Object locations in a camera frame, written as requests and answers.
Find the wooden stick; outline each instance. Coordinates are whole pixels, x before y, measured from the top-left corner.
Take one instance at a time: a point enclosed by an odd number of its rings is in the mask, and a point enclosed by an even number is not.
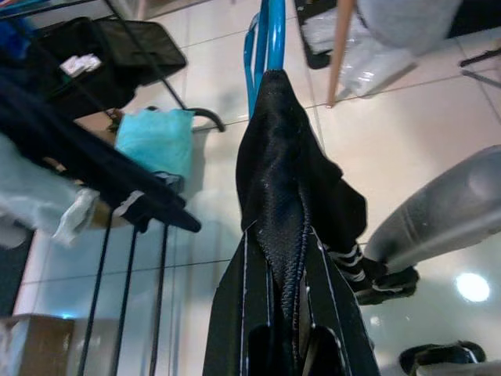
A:
[[[330,56],[329,91],[327,92],[327,107],[334,107],[336,101],[337,82],[343,63],[346,40],[350,30],[351,14],[355,8],[355,0],[337,0],[337,24],[334,37],[334,50]]]

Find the cardboard box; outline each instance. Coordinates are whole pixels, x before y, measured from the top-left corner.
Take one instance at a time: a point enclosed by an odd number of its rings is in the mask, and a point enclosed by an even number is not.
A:
[[[27,335],[16,376],[66,376],[73,320],[40,315],[0,319],[8,329],[23,321],[27,324]]]

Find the gray fabric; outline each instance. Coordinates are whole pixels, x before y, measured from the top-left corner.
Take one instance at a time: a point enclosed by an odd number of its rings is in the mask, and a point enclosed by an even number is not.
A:
[[[500,374],[500,360],[476,364],[440,363],[417,369],[417,376],[499,376]]]
[[[358,0],[357,4],[376,39],[419,55],[445,38],[461,0]]]

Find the floor tile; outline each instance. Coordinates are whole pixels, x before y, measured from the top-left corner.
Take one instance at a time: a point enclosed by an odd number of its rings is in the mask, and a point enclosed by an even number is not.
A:
[[[171,376],[201,374],[212,298],[228,262],[175,268]]]
[[[177,92],[181,99],[184,98],[186,71],[187,69],[184,68],[178,73],[167,78],[167,81],[171,84],[171,87]],[[198,107],[191,103],[187,103],[186,105],[188,107]],[[152,85],[139,86],[135,90],[134,99],[122,110],[126,114],[133,114],[149,106],[155,106],[164,111],[179,108],[179,105],[176,103],[175,99],[164,84],[162,82],[156,82]]]
[[[283,68],[289,77],[294,94],[303,107],[314,105],[313,94],[309,82],[308,65],[306,64],[305,52],[299,34],[299,26],[296,20],[288,20],[286,23],[285,61]]]
[[[41,279],[44,271],[45,260],[49,253],[52,243],[52,238],[43,233],[36,231],[33,240],[31,241],[30,253],[24,268],[23,283],[36,282]]]
[[[71,247],[52,241],[41,280],[97,274],[105,230],[86,230]]]
[[[401,76],[397,81],[380,88],[379,91],[405,88],[426,82],[460,76],[457,66],[464,58],[455,39],[446,39],[433,51],[416,58],[416,67]]]
[[[368,202],[368,227],[360,241],[425,183],[501,143],[501,125],[477,83],[467,78],[317,111],[327,156]]]
[[[233,34],[188,48],[186,102],[213,110],[225,123],[248,119],[244,38],[245,33]],[[284,67],[300,103],[313,105],[296,20],[287,21]]]
[[[485,70],[481,72],[482,76],[499,83],[499,86],[494,86],[486,83],[482,83],[483,89],[487,93],[492,106],[496,109],[496,112],[501,118],[501,69],[497,70]]]
[[[260,7],[261,0],[210,0],[189,8],[190,45],[246,31]],[[286,17],[295,16],[294,2],[288,0]]]
[[[499,46],[496,40],[501,38],[501,27],[494,29],[478,31],[476,33],[462,35],[457,38],[461,44],[461,48],[466,54],[467,58],[471,58],[482,54],[489,49],[496,49]],[[499,59],[487,59],[479,63],[471,64],[470,67],[474,71],[485,71],[501,65]]]
[[[192,177],[183,197],[187,210],[202,223],[199,233],[177,230],[175,264],[230,259],[240,241],[240,206],[236,195],[236,155],[246,122],[195,133]]]
[[[14,315],[23,313],[32,313],[37,301],[38,282],[31,284],[21,284],[17,292],[16,305],[14,306]]]
[[[500,241],[497,234],[473,247],[421,262],[414,296],[362,307],[383,375],[400,374],[398,354],[427,343],[473,341],[488,359],[501,357],[501,338],[490,335],[498,325],[495,313],[501,309]],[[488,286],[484,301],[472,302],[460,294],[458,277],[471,274]]]
[[[455,39],[445,40],[435,50],[417,57],[414,67],[410,67],[381,87],[374,89],[370,94],[459,76],[460,69],[457,67],[457,64],[463,58],[464,56],[457,41]],[[324,104],[327,99],[327,90],[329,89],[330,67],[317,70],[310,69],[309,74],[312,78],[315,104]],[[339,85],[337,100],[354,97],[353,93],[345,89],[343,85]]]
[[[119,363],[120,375],[137,375],[148,370],[151,352],[151,325],[156,297],[157,270],[132,274],[124,336]],[[157,374],[168,368],[171,328],[173,269],[165,270],[160,322]],[[90,341],[86,374],[108,374],[114,353],[125,273],[103,276],[96,308],[96,321]],[[94,277],[40,283],[36,313],[76,320],[70,347],[69,374],[75,374],[85,336],[87,317],[94,291]]]
[[[188,106],[213,110],[225,123],[247,119],[243,39],[239,33],[188,48]]]
[[[179,47],[188,45],[188,9],[176,10],[149,21],[161,24]]]

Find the metal leg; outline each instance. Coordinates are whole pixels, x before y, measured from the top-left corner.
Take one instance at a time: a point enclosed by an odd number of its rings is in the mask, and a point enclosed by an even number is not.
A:
[[[462,70],[461,74],[466,77],[474,78],[477,81],[484,82],[487,85],[494,86],[495,88],[501,89],[501,82],[494,81],[490,78],[477,74],[475,72],[470,72],[468,70]]]
[[[183,110],[188,110],[186,105],[182,102],[181,98],[179,98],[178,93],[175,92],[175,90],[172,88],[172,86],[168,83],[168,81],[164,77],[164,73],[162,73],[162,70],[158,67],[158,64],[155,62],[155,60],[151,57],[151,55],[144,49],[144,46],[141,44],[141,42],[138,40],[138,38],[134,35],[130,27],[127,25],[127,22],[125,22],[124,18],[120,15],[118,12],[117,8],[111,3],[110,0],[103,0],[110,11],[116,16],[117,21],[120,23],[120,25],[124,28],[125,32],[127,33],[128,37],[131,39],[131,41],[135,44],[135,46],[139,49],[139,51],[142,53],[144,56],[144,59],[150,65],[151,69],[155,72],[157,75],[157,78],[162,81],[164,84],[165,88],[172,94],[174,97],[175,101],[178,103],[178,105],[183,109]],[[218,127],[220,132],[225,131],[225,126],[222,123],[221,119],[219,118],[218,115],[216,115],[214,112],[210,110],[205,110],[203,108],[193,108],[192,110],[195,110],[196,116],[204,116],[206,118],[211,119],[216,126]]]
[[[131,288],[132,265],[134,264],[135,241],[137,240],[137,238],[138,238],[138,230],[134,228],[134,232],[132,233],[131,251],[128,256],[127,276],[125,277],[125,289],[122,298],[120,319],[118,321],[117,339],[115,340],[115,350],[111,364],[110,375],[112,376],[117,376],[118,374],[118,363],[120,361],[122,337],[124,336],[125,314],[127,313],[128,291]]]
[[[327,91],[327,107],[334,107],[336,102],[337,83],[346,49],[346,40],[350,30],[351,14],[355,8],[355,0],[340,0],[337,2],[337,23],[334,38],[334,48],[330,56],[330,79]]]
[[[218,115],[210,110],[206,110],[205,108],[189,108],[188,110],[195,111],[195,116],[203,116],[205,118],[211,119],[216,126],[218,127],[220,132],[224,132],[226,130],[226,126],[223,124]]]
[[[470,64],[479,63],[481,61],[484,61],[486,59],[491,59],[492,57],[496,57],[499,55],[501,55],[501,49],[493,49],[493,50],[485,51],[481,55],[472,57],[470,59],[461,60],[459,63],[459,66],[464,68]]]
[[[94,316],[96,314],[97,298],[99,296],[99,289],[101,287],[101,278],[103,277],[104,260],[106,259],[106,250],[108,248],[108,240],[110,239],[111,221],[113,219],[113,212],[110,210],[108,217],[108,224],[103,240],[103,251],[101,252],[101,259],[99,260],[99,268],[96,276],[96,285],[94,287],[94,295],[92,296],[91,310],[88,315],[87,328],[85,329],[84,346],[81,350],[80,364],[78,366],[77,376],[83,376],[85,371],[85,364],[87,363],[88,344],[91,341],[92,327],[94,326]]]

